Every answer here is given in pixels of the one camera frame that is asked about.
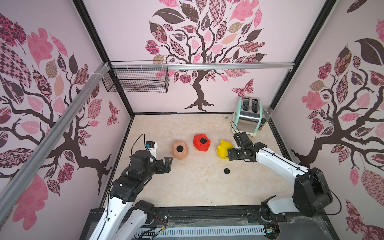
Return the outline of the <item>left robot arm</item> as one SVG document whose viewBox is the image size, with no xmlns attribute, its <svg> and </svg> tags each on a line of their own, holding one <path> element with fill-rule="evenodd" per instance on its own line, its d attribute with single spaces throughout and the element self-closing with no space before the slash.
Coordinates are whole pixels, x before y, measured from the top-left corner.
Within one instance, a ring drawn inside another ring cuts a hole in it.
<svg viewBox="0 0 384 240">
<path fill-rule="evenodd" d="M 156 160 L 132 156 L 130 165 L 113 182 L 108 205 L 90 239 L 131 240 L 142 226 L 151 224 L 155 217 L 154 204 L 136 199 L 153 175 L 169 173 L 172 163 L 172 157 Z"/>
</svg>

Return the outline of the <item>yellow piggy bank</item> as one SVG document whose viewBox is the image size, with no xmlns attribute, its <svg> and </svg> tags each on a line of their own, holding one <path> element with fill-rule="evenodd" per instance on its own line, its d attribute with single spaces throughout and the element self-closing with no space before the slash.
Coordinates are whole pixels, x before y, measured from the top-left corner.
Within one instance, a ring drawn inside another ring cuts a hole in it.
<svg viewBox="0 0 384 240">
<path fill-rule="evenodd" d="M 225 140 L 221 140 L 221 142 L 220 142 L 220 144 L 216 150 L 219 158 L 224 159 L 224 160 L 228 160 L 229 159 L 228 150 L 232 149 L 233 147 L 234 146 L 232 143 L 225 141 Z"/>
</svg>

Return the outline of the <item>peach piggy bank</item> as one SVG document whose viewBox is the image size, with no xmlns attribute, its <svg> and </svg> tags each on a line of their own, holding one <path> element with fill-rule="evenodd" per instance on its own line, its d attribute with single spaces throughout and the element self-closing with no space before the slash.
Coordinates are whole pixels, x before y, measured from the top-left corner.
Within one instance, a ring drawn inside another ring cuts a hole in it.
<svg viewBox="0 0 384 240">
<path fill-rule="evenodd" d="M 188 156 L 188 145 L 184 141 L 176 141 L 172 147 L 173 157 L 177 160 L 183 160 Z"/>
</svg>

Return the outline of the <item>red piggy bank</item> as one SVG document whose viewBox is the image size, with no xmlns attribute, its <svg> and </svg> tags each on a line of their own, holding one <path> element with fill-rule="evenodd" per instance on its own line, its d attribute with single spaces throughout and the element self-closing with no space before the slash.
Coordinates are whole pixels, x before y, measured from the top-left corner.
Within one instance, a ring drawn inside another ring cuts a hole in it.
<svg viewBox="0 0 384 240">
<path fill-rule="evenodd" d="M 193 144 L 195 148 L 200 152 L 207 152 L 211 141 L 205 134 L 197 134 L 194 136 Z"/>
</svg>

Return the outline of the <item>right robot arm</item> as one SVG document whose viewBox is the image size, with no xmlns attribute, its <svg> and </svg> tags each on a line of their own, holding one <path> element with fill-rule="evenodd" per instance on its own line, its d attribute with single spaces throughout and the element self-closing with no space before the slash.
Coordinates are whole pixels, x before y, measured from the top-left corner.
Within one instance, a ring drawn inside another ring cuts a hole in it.
<svg viewBox="0 0 384 240">
<path fill-rule="evenodd" d="M 329 189 L 324 173 L 317 168 L 308 169 L 273 152 L 267 145 L 253 143 L 245 132 L 235 133 L 236 147 L 228 150 L 230 161 L 243 160 L 259 163 L 273 170 L 293 187 L 287 196 L 272 196 L 260 205 L 260 215 L 268 217 L 286 213 L 301 213 L 313 217 L 321 213 L 333 202 L 333 192 Z"/>
</svg>

